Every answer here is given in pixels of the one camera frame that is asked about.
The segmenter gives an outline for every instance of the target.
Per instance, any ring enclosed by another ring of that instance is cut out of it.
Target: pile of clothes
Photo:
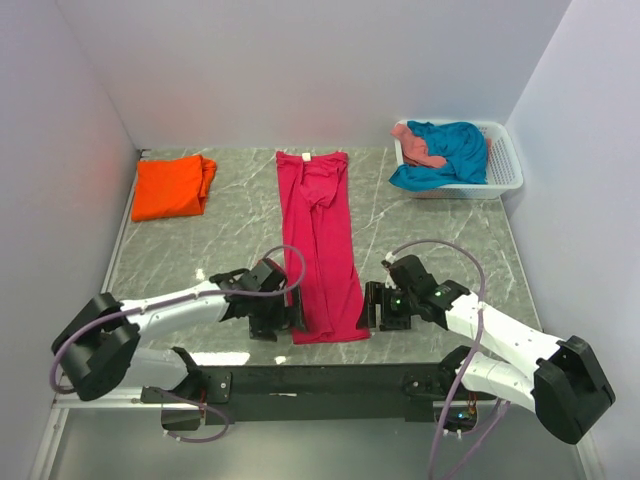
[[[402,145],[404,164],[389,181],[411,192],[450,184],[486,184],[491,148],[478,127],[467,122],[433,125],[398,123],[391,135]]]

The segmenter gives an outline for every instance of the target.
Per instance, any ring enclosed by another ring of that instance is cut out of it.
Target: tabletop
[[[336,149],[283,148],[315,155]],[[380,262],[410,241],[437,238],[475,255],[487,274],[486,301],[526,325],[540,329],[533,301],[501,200],[420,200],[393,187],[393,149],[341,149],[349,155],[349,204],[356,268],[364,287],[384,281]],[[196,285],[215,273],[251,267],[269,248],[282,243],[275,150],[267,148],[159,149],[146,159],[170,160],[201,154],[216,160],[204,215],[126,223],[116,245],[108,291],[119,299],[147,298]],[[478,272],[466,257],[442,245],[411,247],[436,280],[455,280],[471,290]],[[282,255],[273,257],[282,262]],[[463,337],[419,318],[413,328],[372,332],[368,340],[294,345],[281,333],[276,343],[249,339],[246,319],[232,319],[174,332],[146,346],[181,346],[209,364],[310,365],[438,362]]]

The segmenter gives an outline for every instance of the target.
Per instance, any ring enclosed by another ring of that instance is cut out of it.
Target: white wall
[[[100,288],[135,150],[53,2],[0,11],[0,468],[20,479],[53,398],[51,342]]]
[[[640,468],[640,3],[574,0],[508,128],[507,201],[543,325],[588,340],[617,394],[594,427],[610,480]]]
[[[570,0],[58,0],[139,147],[504,122]]]

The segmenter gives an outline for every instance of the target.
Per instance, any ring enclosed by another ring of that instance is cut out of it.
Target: back wall
[[[506,121],[570,0],[58,0],[135,144],[385,145]]]

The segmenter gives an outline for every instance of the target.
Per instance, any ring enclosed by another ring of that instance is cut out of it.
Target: folded clothing
[[[411,192],[422,192],[449,184],[487,183],[487,143],[478,127],[467,122],[435,126],[409,121],[411,132],[427,143],[430,155],[446,158],[441,168],[400,165],[389,181]]]
[[[402,145],[402,155],[405,163],[409,165],[422,165],[425,167],[444,167],[447,160],[444,157],[429,155],[429,147],[422,137],[418,137],[403,123],[396,123],[391,130],[391,135],[398,139]]]
[[[138,162],[131,220],[202,215],[216,162],[202,155]]]

